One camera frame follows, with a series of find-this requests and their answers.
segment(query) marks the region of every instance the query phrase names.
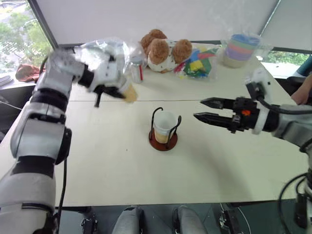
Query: teddy bear ear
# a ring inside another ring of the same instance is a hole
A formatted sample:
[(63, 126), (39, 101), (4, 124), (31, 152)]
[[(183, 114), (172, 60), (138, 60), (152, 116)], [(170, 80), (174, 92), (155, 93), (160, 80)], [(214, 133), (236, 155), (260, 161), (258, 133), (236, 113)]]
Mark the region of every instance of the teddy bear ear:
[(152, 37), (150, 34), (146, 34), (141, 40), (141, 45), (144, 49), (146, 56), (148, 56), (148, 47), (151, 44), (151, 42), (153, 41), (153, 39), (154, 39), (154, 37)]
[(162, 39), (154, 39), (150, 45), (148, 54), (151, 62), (155, 65), (162, 63), (169, 55), (169, 46)]
[(166, 35), (159, 29), (153, 29), (152, 31), (150, 31), (149, 35), (157, 39), (167, 39)]
[(183, 39), (179, 40), (174, 48), (172, 49), (172, 54), (175, 58), (175, 63), (180, 64), (192, 53), (192, 44), (189, 40)]

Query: brown coaster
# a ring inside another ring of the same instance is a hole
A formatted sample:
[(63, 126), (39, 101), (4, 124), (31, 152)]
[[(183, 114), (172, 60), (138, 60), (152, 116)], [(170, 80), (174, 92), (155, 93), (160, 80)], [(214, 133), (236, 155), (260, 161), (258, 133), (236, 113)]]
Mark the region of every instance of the brown coaster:
[(155, 149), (159, 150), (159, 151), (168, 151), (168, 150), (171, 150), (173, 147), (175, 147), (176, 145), (176, 142), (177, 142), (177, 134), (174, 133), (169, 141), (169, 146), (168, 148), (166, 148), (166, 143), (165, 144), (162, 144), (162, 143), (159, 143), (158, 141), (156, 141), (156, 138), (155, 138), (155, 133), (154, 133), (154, 128), (152, 130), (152, 139), (149, 140), (151, 146), (153, 146)]

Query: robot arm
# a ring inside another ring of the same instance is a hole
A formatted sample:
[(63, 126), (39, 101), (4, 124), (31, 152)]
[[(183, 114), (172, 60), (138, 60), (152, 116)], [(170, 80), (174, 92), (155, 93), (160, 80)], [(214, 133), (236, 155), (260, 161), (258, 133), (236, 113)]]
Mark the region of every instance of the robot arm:
[(306, 153), (309, 170), (305, 179), (305, 194), (299, 194), (297, 198), (295, 220), (298, 226), (312, 234), (312, 107), (269, 104), (270, 81), (266, 80), (261, 71), (255, 71), (246, 86), (251, 98), (238, 97), (232, 100), (212, 97), (201, 101), (211, 108), (233, 110), (232, 118), (208, 112), (196, 113), (194, 116), (204, 123), (227, 128), (231, 133), (248, 129), (252, 129), (254, 134), (270, 132), (273, 137), (297, 145), (301, 152)]
[(65, 111), (73, 82), (98, 95), (124, 98), (127, 85), (112, 56), (97, 70), (74, 59), (64, 50), (47, 59), (46, 71), (29, 103), (22, 110), (11, 138), (16, 163), (0, 180), (0, 233), (52, 233), (56, 184), (54, 165), (68, 157), (71, 130), (65, 127)]

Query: teddy bear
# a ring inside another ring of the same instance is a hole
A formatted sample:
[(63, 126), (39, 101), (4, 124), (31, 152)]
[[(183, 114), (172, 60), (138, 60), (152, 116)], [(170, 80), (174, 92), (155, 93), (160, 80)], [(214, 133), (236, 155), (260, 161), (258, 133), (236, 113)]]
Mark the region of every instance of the teddy bear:
[(148, 66), (155, 72), (166, 73), (175, 69), (192, 53), (192, 44), (182, 39), (177, 42), (167, 39), (162, 31), (153, 29), (146, 34), (141, 45), (147, 57)]

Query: window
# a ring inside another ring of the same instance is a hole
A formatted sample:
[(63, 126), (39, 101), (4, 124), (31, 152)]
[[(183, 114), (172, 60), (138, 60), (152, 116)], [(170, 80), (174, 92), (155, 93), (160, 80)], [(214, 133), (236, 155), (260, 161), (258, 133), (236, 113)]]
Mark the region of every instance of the window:
[(291, 77), (308, 59), (308, 54), (270, 51), (265, 58), (259, 58), (274, 78)]
[(27, 1), (0, 1), (0, 49), (1, 76), (22, 63), (40, 66), (52, 50)]

